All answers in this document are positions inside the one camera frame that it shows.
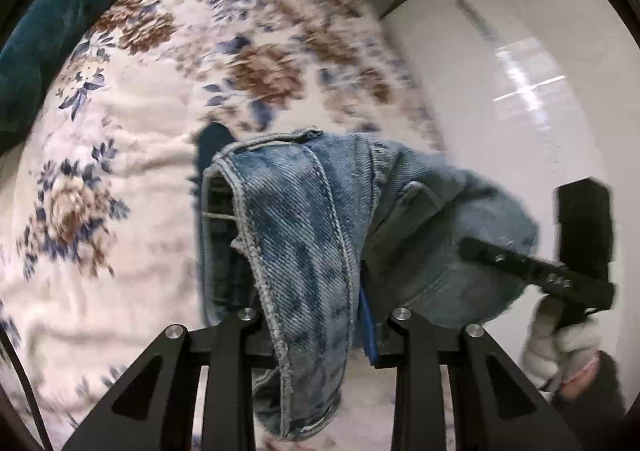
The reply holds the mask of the white gloved right hand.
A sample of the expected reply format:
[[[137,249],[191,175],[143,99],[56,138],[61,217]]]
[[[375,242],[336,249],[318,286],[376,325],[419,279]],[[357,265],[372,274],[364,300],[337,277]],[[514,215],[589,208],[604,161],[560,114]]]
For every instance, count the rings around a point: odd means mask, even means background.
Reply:
[[[521,368],[539,390],[574,400],[599,371],[602,333],[591,317],[559,327],[564,310],[559,299],[544,296],[539,301],[529,323]]]

